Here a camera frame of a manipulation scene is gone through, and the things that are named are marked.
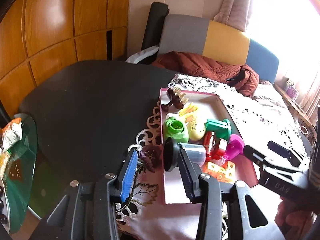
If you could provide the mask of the person right hand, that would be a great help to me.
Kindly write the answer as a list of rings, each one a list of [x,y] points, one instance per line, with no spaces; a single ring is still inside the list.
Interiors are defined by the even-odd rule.
[[[315,222],[316,215],[313,212],[308,211],[290,211],[289,205],[290,202],[284,197],[281,197],[281,202],[278,205],[278,211],[274,221],[277,226],[282,226],[286,223],[290,227],[297,229],[296,235],[287,235],[287,239],[300,239],[311,229]]]

